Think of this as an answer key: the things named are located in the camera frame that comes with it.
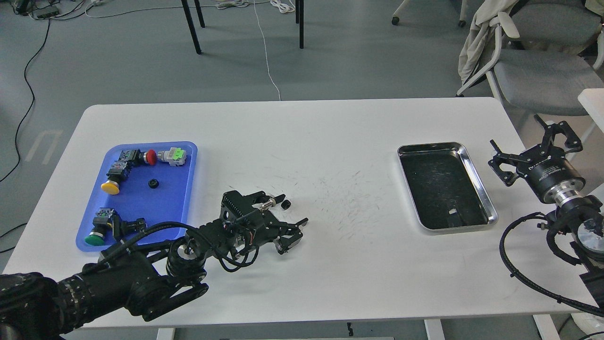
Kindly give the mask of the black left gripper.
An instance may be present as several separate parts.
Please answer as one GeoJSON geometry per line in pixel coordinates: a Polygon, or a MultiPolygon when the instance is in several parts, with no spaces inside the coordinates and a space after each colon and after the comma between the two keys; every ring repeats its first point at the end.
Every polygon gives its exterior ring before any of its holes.
{"type": "Polygon", "coordinates": [[[309,218],[284,227],[270,211],[284,202],[285,198],[285,194],[274,196],[264,191],[248,195],[239,191],[225,192],[220,216],[222,228],[229,236],[225,256],[245,258],[269,242],[274,242],[277,252],[283,255],[298,245],[309,218]]]}

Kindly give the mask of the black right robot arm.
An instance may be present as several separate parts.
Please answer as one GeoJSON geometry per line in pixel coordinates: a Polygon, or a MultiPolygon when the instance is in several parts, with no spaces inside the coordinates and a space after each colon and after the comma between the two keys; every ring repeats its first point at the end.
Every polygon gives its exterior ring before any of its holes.
{"type": "Polygon", "coordinates": [[[582,195],[585,179],[572,166],[568,155],[582,151],[583,144],[567,122],[546,123],[538,115],[535,120],[544,130],[540,143],[524,152],[504,153],[493,140],[495,154],[489,161],[497,177],[511,187],[522,179],[537,199],[554,204],[549,213],[535,212],[511,222],[500,239],[500,257],[511,277],[527,287],[586,314],[603,316],[603,203],[595,195],[582,195]],[[546,244],[551,252],[571,265],[582,265],[586,273],[580,279],[595,306],[564,297],[543,288],[522,274],[509,259],[505,241],[517,226],[538,220],[538,228],[546,231],[546,244]]]}

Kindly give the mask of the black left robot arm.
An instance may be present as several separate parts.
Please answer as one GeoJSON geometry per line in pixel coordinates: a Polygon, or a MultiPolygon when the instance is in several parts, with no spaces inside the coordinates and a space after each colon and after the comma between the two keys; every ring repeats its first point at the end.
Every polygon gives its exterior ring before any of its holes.
{"type": "Polygon", "coordinates": [[[145,321],[157,319],[209,290],[203,282],[209,257],[235,272],[253,264],[272,242],[279,254],[302,239],[308,219],[280,221],[270,211],[291,205],[285,195],[263,191],[222,196],[220,217],[199,227],[160,222],[104,250],[98,262],[55,281],[38,272],[1,276],[1,338],[60,340],[85,323],[125,308],[145,321]]]}

